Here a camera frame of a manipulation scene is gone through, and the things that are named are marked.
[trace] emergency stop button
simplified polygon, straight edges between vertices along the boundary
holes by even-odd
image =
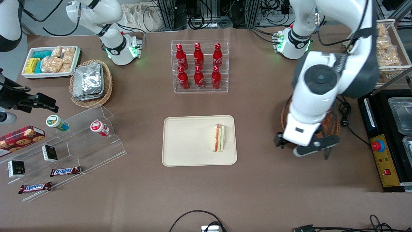
[[[382,140],[376,140],[371,144],[372,150],[377,152],[383,152],[385,150],[385,143]]]

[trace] brown table surface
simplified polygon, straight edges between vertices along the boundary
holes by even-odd
[[[347,34],[344,26],[322,27],[328,43]],[[175,94],[171,40],[223,37],[230,37],[229,93]],[[340,45],[322,47],[314,40],[311,50],[341,50]],[[82,61],[100,59],[109,66],[114,88],[105,107],[115,115],[113,127],[128,154],[29,203],[20,201],[2,170],[1,231],[168,231],[178,216],[194,209],[215,213],[229,231],[238,232],[289,231],[307,224],[366,227],[370,214],[393,228],[411,226],[412,195],[382,193],[371,151],[347,129],[341,130],[341,142],[326,161],[323,152],[297,158],[291,147],[274,146],[296,61],[275,54],[269,43],[246,29],[148,33],[142,58],[126,66],[109,60],[97,36],[29,36],[28,41],[29,47],[77,45]],[[71,102],[69,79],[20,76],[18,82],[55,98],[63,118],[85,110]],[[350,102],[351,126],[366,138],[358,106]],[[51,114],[43,109],[15,113],[18,121],[2,126],[1,134],[25,125],[45,128]],[[221,114],[235,119],[234,165],[163,166],[167,117]],[[174,231],[199,231],[213,220],[194,213],[181,219]]]

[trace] yellow snack package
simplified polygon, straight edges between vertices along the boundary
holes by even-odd
[[[27,61],[27,65],[24,68],[24,73],[34,73],[37,62],[39,61],[40,61],[40,58],[29,58]]]

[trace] acrylic bottle rack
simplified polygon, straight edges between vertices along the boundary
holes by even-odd
[[[176,59],[176,44],[182,44],[183,51],[186,53],[187,64],[189,68],[185,71],[189,78],[190,89],[184,90],[178,79],[178,62]],[[201,50],[204,54],[204,75],[205,87],[202,90],[196,88],[194,82],[194,44],[200,43]],[[220,67],[220,74],[222,76],[220,88],[215,90],[212,88],[211,75],[213,72],[213,52],[215,51],[215,44],[220,43],[223,54],[222,66]],[[175,93],[212,93],[212,92],[229,92],[229,40],[172,40],[171,44],[171,61],[172,61],[172,76],[173,89]]]

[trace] snickers bar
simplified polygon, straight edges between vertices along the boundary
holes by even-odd
[[[70,175],[70,174],[79,174],[82,170],[80,166],[72,167],[72,168],[60,168],[60,169],[52,169],[50,177],[55,175]]]
[[[35,192],[35,191],[50,191],[52,189],[52,182],[40,185],[22,185],[19,189],[19,194]]]

